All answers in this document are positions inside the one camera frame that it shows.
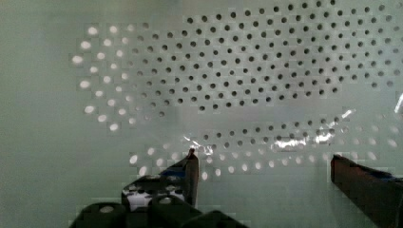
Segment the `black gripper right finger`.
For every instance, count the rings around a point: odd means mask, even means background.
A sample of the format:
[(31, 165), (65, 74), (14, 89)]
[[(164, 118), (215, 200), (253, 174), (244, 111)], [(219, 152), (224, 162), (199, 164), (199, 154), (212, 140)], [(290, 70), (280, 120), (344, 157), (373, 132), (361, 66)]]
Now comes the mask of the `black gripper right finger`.
[(331, 181), (379, 228), (402, 228), (401, 178), (334, 155)]

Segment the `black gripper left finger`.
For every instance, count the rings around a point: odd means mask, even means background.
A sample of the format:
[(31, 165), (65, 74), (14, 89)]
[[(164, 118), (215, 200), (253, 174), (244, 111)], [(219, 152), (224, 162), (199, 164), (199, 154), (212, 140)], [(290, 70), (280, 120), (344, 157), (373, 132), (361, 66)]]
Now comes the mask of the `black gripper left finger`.
[(85, 207), (69, 228), (247, 228), (219, 210), (196, 208), (199, 159), (193, 148), (157, 175), (125, 186), (121, 201)]

